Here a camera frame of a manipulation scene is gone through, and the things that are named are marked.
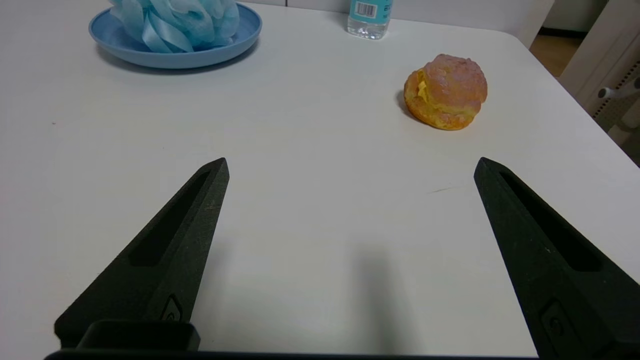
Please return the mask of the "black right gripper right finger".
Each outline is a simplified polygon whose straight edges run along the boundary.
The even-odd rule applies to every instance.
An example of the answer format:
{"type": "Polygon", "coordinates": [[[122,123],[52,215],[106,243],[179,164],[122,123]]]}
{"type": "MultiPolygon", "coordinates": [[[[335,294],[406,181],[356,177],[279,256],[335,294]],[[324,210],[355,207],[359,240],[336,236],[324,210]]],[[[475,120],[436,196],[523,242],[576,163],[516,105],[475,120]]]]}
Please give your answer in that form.
{"type": "Polygon", "coordinates": [[[508,167],[474,181],[540,357],[637,357],[640,287],[508,167]]]}

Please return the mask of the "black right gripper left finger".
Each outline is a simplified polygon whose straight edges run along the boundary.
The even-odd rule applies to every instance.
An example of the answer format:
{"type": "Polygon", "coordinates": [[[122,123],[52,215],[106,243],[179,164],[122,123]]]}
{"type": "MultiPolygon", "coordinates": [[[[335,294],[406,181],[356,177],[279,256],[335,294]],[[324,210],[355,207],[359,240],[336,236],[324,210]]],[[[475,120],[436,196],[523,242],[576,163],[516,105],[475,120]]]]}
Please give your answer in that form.
{"type": "Polygon", "coordinates": [[[229,180],[225,158],[189,178],[55,321],[62,349],[98,321],[190,321],[229,180]]]}

